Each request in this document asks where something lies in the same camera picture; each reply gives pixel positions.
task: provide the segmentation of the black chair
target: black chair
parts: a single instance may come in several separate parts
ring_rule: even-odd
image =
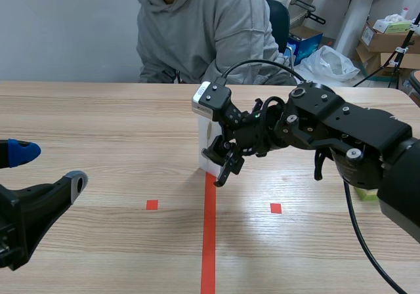
[[[270,22],[273,29],[272,34],[278,44],[279,51],[285,53],[286,50],[289,50],[291,57],[293,57],[293,49],[287,46],[290,32],[289,10],[279,1],[266,1],[270,7]],[[291,59],[291,66],[294,67],[293,59]]]

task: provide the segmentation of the wooden table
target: wooden table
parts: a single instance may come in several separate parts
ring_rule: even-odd
[[[76,204],[51,228],[30,263],[0,271],[0,293],[200,293],[205,175],[198,170],[195,85],[0,84],[0,138],[37,142],[35,162],[0,172],[10,189],[53,182],[74,169],[89,177]],[[250,110],[288,87],[233,87]],[[382,108],[413,126],[420,109],[391,89],[338,89],[349,102]],[[332,162],[313,180],[314,152],[249,158],[217,192],[217,293],[393,293],[365,258]],[[158,211],[146,211],[159,200]],[[283,214],[272,214],[281,203]],[[420,245],[354,197],[378,261],[420,293]]]

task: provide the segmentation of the hoodie sleeve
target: hoodie sleeve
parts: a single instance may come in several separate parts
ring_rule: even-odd
[[[174,82],[177,71],[164,64],[153,54],[150,48],[142,42],[140,32],[138,34],[137,52],[143,63],[139,83],[172,84]]]
[[[271,36],[270,12],[265,0],[216,0],[216,59],[203,80],[214,81],[234,64],[249,59],[268,59],[286,63]],[[228,77],[232,84],[263,84],[276,68],[260,64],[242,66]]]

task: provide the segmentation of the screw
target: screw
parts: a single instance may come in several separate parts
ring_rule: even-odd
[[[359,161],[363,158],[363,153],[358,148],[352,148],[347,151],[346,157],[349,161]]]
[[[297,121],[297,115],[290,115],[288,118],[287,118],[287,123],[289,124],[289,125],[291,125],[291,124],[293,124],[293,123],[295,123],[296,121]]]

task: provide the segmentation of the red square marker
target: red square marker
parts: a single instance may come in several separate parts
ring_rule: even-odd
[[[271,203],[271,213],[281,214],[282,213],[282,205],[279,204],[279,203]]]
[[[156,211],[159,208],[159,200],[148,200],[146,203],[147,211]]]

